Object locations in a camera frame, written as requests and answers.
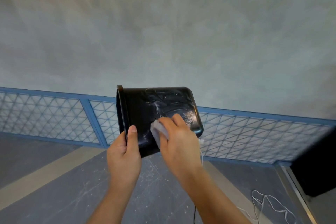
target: black bucket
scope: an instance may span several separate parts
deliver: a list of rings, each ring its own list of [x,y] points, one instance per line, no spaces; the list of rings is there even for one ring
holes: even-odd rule
[[[120,133],[135,125],[141,157],[159,152],[151,133],[151,123],[160,117],[180,114],[200,137],[203,125],[193,93],[186,87],[129,88],[117,86],[117,114]]]

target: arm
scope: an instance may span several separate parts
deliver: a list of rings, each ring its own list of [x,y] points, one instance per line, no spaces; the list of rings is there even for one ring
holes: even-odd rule
[[[160,134],[160,150],[168,168],[194,202],[202,221],[208,223],[250,224],[203,169],[198,138],[175,114],[160,118],[169,140]]]
[[[111,174],[110,187],[87,224],[119,224],[140,174],[141,157],[137,128],[131,126],[121,133],[107,149],[107,165]]]

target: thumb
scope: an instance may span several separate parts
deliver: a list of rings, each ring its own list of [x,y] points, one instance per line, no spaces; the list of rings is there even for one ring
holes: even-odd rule
[[[128,129],[127,133],[127,150],[129,151],[137,151],[139,152],[139,146],[138,146],[138,132],[136,126],[132,125]]]
[[[160,135],[160,151],[162,155],[165,155],[168,152],[168,139],[161,132],[159,132],[159,135]]]

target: black cable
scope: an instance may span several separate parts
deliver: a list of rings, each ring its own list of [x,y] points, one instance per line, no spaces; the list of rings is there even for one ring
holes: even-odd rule
[[[194,224],[195,224],[195,217],[196,217],[196,206],[195,206],[195,210],[194,210]]]

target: forearm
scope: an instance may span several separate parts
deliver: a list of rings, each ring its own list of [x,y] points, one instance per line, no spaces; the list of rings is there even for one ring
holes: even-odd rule
[[[120,224],[132,190],[109,188],[87,224]]]
[[[204,224],[250,224],[203,168],[181,184],[194,202]]]

